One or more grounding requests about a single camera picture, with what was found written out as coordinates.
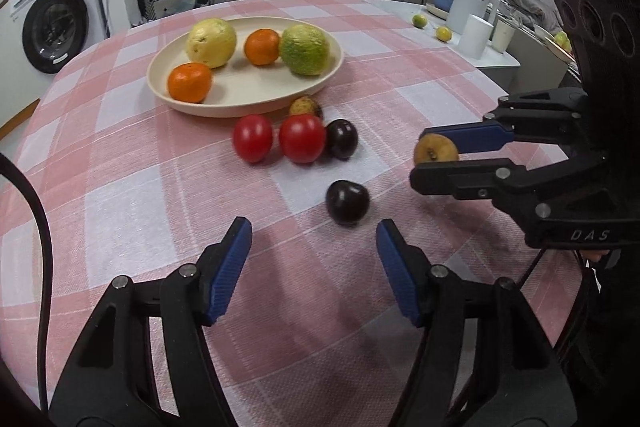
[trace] red cherry tomato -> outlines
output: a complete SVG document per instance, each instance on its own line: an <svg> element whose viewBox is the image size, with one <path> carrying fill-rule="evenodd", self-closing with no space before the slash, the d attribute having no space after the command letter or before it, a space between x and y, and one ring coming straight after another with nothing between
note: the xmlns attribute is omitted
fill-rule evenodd
<svg viewBox="0 0 640 427"><path fill-rule="evenodd" d="M324 150L326 131L322 120L312 114L290 116L278 133L282 153L294 163L311 163Z"/></svg>
<svg viewBox="0 0 640 427"><path fill-rule="evenodd" d="M234 127L232 143L244 161L259 162L268 155L273 145L271 122L260 114L242 117Z"/></svg>

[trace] table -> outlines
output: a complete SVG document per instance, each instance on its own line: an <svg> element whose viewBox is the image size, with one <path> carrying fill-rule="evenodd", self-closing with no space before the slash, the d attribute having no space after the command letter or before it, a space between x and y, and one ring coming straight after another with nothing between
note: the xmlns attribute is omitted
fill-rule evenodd
<svg viewBox="0 0 640 427"><path fill-rule="evenodd" d="M435 39L435 31L440 26L446 26L447 22L444 19L436 17L434 14L427 11L427 9L421 4L412 4L408 2L400 1L388 1L388 0L367 0L370 3L378 6L380 9L400 17L402 20L411 23L411 19L417 13L421 13L427 17L429 21L428 25L423 28L423 32L426 33L427 38L424 38L421 34L415 34L413 39L422 39L425 42L433 44L437 42L438 45L446 45L454 52L458 53L457 47L460 42L461 35L453 32L453 36L449 42L442 44ZM473 67L478 68L482 73L492 79L502 89L508 90L511 81L515 78L518 69L520 68L519 61L507 52L498 53L491 46L487 45L484 48L482 57L469 58L464 55L463 57Z"/></svg>
<svg viewBox="0 0 640 427"><path fill-rule="evenodd" d="M348 162L303 167L272 156L249 166L232 151L234 121L175 112L147 89L151 58L194 22L258 14L317 24L344 47L344 65L318 100L327 121L348 118L360 133ZM379 220L394 218L432 263L466 279L517 279L536 254L490 202L423 197L408 185L425 126L477 121L501 94L450 48L365 0L204 7L88 49L58 74L17 153L54 245L50 392L116 275L164 277L220 240L239 215L253 223L252 251L227 314L206 330L238 423L386 425L420 333L395 306L375 250ZM555 146L533 144L509 144L500 154L529 168L564 157ZM366 184L372 196L356 229L338 227L324 209L326 188L340 178ZM35 398L40 251L13 187L4 189L0 209L0 349ZM552 341L578 284L573 259L551 251L524 288ZM175 411L157 321L152 340L161 403Z"/></svg>

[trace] dark purple fruit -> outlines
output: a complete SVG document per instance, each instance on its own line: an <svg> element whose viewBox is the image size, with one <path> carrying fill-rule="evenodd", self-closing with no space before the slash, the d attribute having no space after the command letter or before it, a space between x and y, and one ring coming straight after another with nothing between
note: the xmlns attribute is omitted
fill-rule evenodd
<svg viewBox="0 0 640 427"><path fill-rule="evenodd" d="M369 191L357 183L339 180L326 192L326 209L329 216L346 227L356 225L369 210Z"/></svg>
<svg viewBox="0 0 640 427"><path fill-rule="evenodd" d="M326 126L326 149L331 156L346 160L358 147L358 131L349 120L334 120Z"/></svg>

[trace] blue gripper pad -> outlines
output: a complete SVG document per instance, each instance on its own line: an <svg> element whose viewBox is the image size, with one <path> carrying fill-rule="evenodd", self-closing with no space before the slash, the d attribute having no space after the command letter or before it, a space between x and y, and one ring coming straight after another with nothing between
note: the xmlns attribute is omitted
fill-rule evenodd
<svg viewBox="0 0 640 427"><path fill-rule="evenodd" d="M420 138L425 134L442 134L446 136L456 144L458 152L461 154L499 151L505 144L512 142L514 139L513 131L497 121L427 127L420 134Z"/></svg>
<svg viewBox="0 0 640 427"><path fill-rule="evenodd" d="M245 217L236 217L220 242L220 247L226 248L226 254L211 282L209 309L206 312L212 324L226 313L244 261L249 254L252 238L251 222Z"/></svg>
<svg viewBox="0 0 640 427"><path fill-rule="evenodd" d="M376 247L402 315L420 327L422 313L418 304L418 287L401 253L407 244L391 219L378 223Z"/></svg>

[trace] washing machine door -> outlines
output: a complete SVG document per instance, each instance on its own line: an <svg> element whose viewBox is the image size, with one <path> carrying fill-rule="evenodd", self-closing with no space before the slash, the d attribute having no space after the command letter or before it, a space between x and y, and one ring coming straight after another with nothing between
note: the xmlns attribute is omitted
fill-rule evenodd
<svg viewBox="0 0 640 427"><path fill-rule="evenodd" d="M89 19L84 0L36 0L24 19L22 47L43 73L58 73L84 47Z"/></svg>

